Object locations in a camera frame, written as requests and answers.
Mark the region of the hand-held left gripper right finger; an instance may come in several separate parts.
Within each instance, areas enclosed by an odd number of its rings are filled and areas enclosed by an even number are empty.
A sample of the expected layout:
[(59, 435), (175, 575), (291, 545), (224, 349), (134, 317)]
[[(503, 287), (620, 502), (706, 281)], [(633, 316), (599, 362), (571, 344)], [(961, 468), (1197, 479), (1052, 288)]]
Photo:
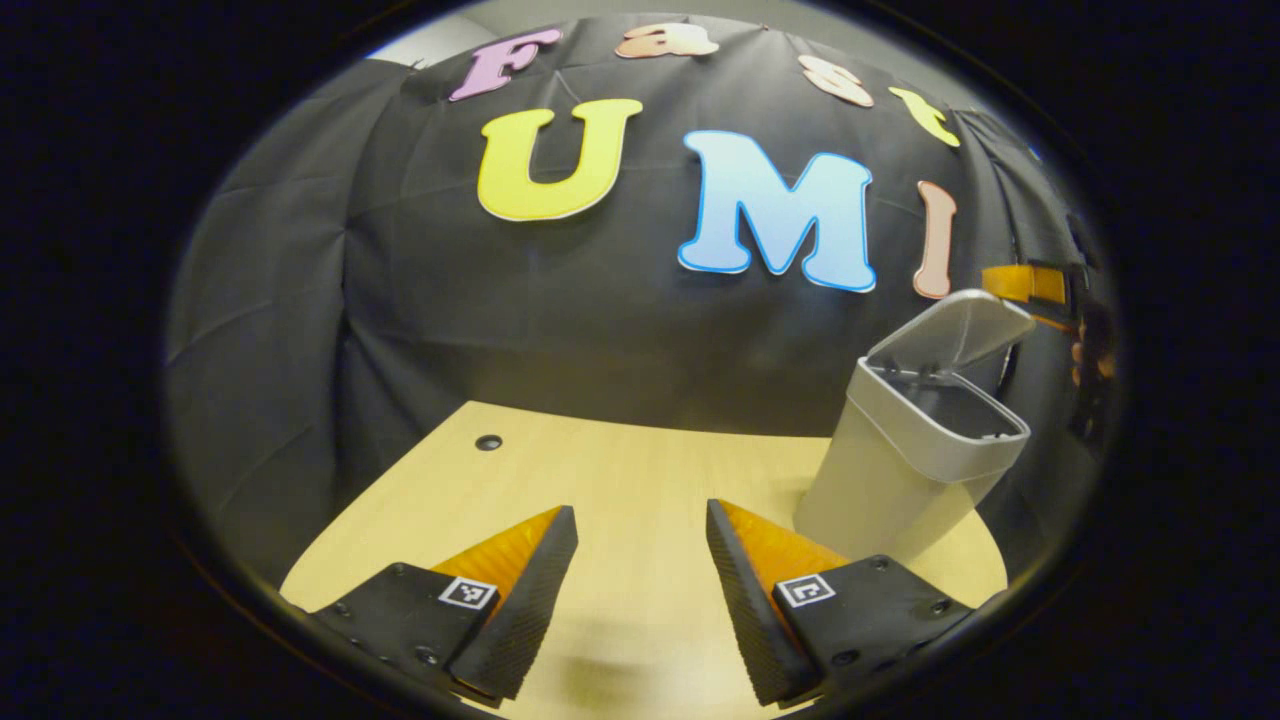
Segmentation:
[(887, 555), (847, 559), (722, 498), (707, 543), (763, 706), (863, 694), (972, 615)]

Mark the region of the wooden desktop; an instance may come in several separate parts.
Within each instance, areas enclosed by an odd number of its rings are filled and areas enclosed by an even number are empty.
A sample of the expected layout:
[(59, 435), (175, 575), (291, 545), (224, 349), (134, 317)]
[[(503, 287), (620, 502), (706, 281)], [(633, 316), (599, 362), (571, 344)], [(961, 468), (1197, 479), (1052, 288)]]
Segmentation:
[[(483, 452), (475, 439), (500, 436)], [(776, 720), (756, 702), (705, 538), (709, 498), (788, 527), (828, 439), (630, 427), (468, 402), (311, 543), (282, 596), (316, 611), (573, 509), (579, 547), (508, 720)]]

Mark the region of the white desktop garbage bin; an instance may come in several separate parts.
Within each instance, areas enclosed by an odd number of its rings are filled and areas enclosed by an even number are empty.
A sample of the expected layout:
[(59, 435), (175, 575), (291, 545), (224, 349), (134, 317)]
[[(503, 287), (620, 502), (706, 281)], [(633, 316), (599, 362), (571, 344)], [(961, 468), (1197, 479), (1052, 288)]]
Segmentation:
[(1014, 304), (964, 290), (859, 357), (794, 529), (864, 559), (915, 553), (956, 527), (1030, 438), (1028, 423), (964, 372), (1034, 328)]

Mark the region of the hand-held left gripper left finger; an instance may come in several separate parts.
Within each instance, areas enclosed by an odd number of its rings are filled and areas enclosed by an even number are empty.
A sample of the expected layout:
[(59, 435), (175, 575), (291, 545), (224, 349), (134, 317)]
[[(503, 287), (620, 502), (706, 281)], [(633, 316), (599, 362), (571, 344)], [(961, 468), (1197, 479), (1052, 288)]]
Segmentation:
[(558, 505), (431, 568), (392, 562), (310, 615), (433, 693), (499, 706), (538, 657), (577, 547)]

